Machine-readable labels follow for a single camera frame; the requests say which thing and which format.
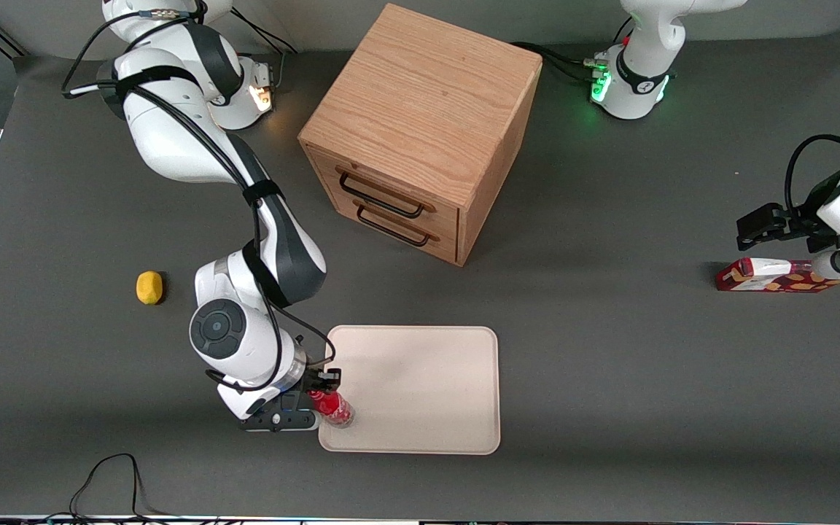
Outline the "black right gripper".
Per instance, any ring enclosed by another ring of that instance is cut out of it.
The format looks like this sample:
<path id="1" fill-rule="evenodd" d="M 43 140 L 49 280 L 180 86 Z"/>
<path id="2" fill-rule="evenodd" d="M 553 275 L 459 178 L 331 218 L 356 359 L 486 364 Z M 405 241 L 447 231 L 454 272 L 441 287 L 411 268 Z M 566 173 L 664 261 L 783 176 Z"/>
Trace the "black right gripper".
<path id="1" fill-rule="evenodd" d="M 287 414 L 299 411 L 313 412 L 313 400 L 329 398 L 329 392 L 324 389 L 308 389 L 313 385 L 316 388 L 339 388 L 341 385 L 341 369 L 330 368 L 323 371 L 306 369 L 297 384 L 291 386 L 286 392 L 273 400 L 273 407 L 278 412 Z"/>

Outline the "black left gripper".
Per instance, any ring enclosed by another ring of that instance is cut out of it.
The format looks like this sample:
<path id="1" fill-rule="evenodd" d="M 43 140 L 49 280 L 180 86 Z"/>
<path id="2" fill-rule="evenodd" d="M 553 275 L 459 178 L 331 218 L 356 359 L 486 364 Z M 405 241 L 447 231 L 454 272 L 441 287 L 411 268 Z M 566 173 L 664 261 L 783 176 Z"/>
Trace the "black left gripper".
<path id="1" fill-rule="evenodd" d="M 819 217 L 819 209 L 836 191 L 840 182 L 840 171 L 817 183 L 799 209 L 783 209 L 783 206 L 761 206 L 736 221 L 736 245 L 740 252 L 746 252 L 757 244 L 768 241 L 784 241 L 806 237 L 806 248 L 810 254 L 823 252 L 835 246 L 838 236 Z"/>

